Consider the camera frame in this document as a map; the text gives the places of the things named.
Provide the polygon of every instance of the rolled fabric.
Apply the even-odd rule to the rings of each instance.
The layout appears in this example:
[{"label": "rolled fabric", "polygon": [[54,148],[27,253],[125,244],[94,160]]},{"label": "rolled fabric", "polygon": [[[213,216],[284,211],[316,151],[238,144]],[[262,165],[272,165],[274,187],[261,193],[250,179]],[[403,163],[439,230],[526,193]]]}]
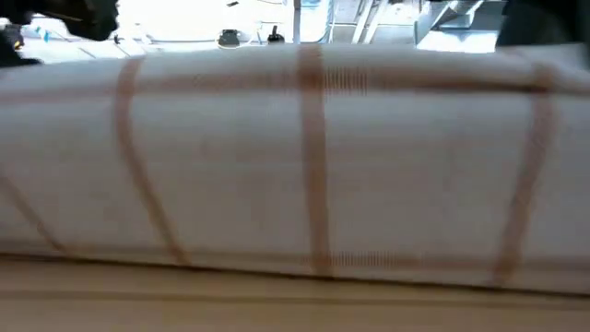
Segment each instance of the rolled fabric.
[{"label": "rolled fabric", "polygon": [[590,74],[354,45],[2,72],[0,251],[590,293]]}]

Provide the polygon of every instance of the plaid cloth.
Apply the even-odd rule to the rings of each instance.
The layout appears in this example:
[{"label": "plaid cloth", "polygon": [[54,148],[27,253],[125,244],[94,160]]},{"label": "plaid cloth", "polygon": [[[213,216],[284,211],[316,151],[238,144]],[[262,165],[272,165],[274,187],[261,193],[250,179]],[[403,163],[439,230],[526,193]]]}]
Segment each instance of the plaid cloth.
[{"label": "plaid cloth", "polygon": [[0,252],[590,293],[590,75],[535,52],[4,71]]}]

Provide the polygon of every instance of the fabric roll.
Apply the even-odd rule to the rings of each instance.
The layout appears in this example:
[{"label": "fabric roll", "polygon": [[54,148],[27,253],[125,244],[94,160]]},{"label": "fabric roll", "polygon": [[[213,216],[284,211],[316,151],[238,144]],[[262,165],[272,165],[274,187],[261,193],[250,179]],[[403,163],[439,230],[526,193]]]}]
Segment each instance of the fabric roll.
[{"label": "fabric roll", "polygon": [[10,69],[0,251],[588,293],[589,91],[522,50]]}]

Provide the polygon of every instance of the wooden surface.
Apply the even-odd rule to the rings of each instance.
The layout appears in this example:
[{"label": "wooden surface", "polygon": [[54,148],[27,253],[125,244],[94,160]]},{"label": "wooden surface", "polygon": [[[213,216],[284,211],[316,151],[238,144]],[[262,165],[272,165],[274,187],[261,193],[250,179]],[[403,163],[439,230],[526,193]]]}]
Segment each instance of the wooden surface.
[{"label": "wooden surface", "polygon": [[3,331],[586,331],[590,301],[160,267],[0,261]]}]

